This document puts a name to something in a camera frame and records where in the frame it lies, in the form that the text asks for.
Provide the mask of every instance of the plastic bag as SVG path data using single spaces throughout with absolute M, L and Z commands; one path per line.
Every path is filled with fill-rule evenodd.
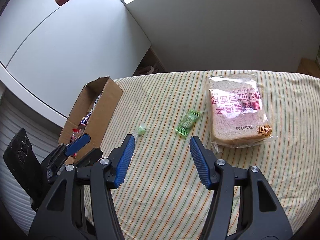
M 134 137 L 134 141 L 137 142 L 138 137 L 141 137 L 145 134 L 146 131 L 148 131 L 149 128 L 147 128 L 146 124 L 142 123 L 140 124 L 132 133 Z
M 250 147 L 276 137 L 253 74 L 208 77 L 206 82 L 212 147 Z
M 84 132 L 84 129 L 72 129 L 73 133 L 70 137 L 70 144 L 77 140 Z
M 98 95 L 98 97 L 97 97 L 97 99 L 95 100 L 95 102 L 94 102 L 94 104 L 93 104 L 90 112 L 92 112 L 92 111 L 94 110 L 94 108 L 96 107 L 96 104 L 99 102 L 100 97 L 101 97 L 101 94 Z

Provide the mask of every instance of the green candy wrapper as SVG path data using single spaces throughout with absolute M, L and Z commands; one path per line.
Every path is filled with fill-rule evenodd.
M 178 133 L 187 136 L 200 115 L 201 112 L 189 109 L 175 130 Z

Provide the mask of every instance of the bread label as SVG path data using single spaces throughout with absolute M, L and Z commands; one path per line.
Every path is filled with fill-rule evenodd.
M 272 130 L 270 125 L 263 125 L 263 126 L 258 126 L 257 127 L 257 134 L 264 134 L 265 136 L 270 136 Z
M 210 90 L 211 103 L 215 114 L 224 114 L 229 118 L 243 113 L 256 113 L 262 109 L 259 91 L 254 87 L 238 90 Z

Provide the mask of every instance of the blue gripper pad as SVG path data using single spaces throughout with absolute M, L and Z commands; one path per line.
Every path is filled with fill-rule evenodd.
M 133 152 L 134 137 L 131 134 L 128 134 L 125 137 L 119 148 L 115 148 L 111 151 L 108 159 L 111 160 L 112 170 L 115 171 L 111 172 L 108 177 L 108 183 L 111 185 L 111 188 L 117 189 L 120 184 L 124 182 Z
M 209 189 L 212 184 L 210 180 L 210 170 L 194 137 L 190 139 L 190 153 L 198 171 L 201 183 Z
M 65 153 L 66 156 L 71 156 L 74 153 L 78 152 L 82 147 L 84 147 L 88 142 L 90 142 L 91 138 L 89 134 L 84 133 L 77 140 L 67 146 L 67 151 Z

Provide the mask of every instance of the box flap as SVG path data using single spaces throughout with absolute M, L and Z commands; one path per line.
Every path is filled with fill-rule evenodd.
M 112 79 L 107 79 L 102 95 L 84 130 L 90 135 L 91 141 L 77 153 L 76 161 L 80 160 L 92 148 L 100 147 L 122 93 L 122 89 Z
M 81 119 L 87 115 L 87 109 L 95 96 L 96 93 L 94 91 L 92 91 L 88 87 L 83 87 L 80 95 L 73 105 L 66 124 L 61 131 L 58 144 L 69 143 L 70 136 L 72 135 L 72 129 L 76 129 Z
M 89 82 L 87 84 L 87 87 L 91 88 L 97 94 L 100 94 L 103 91 L 108 79 L 109 77 L 98 78 L 94 81 Z

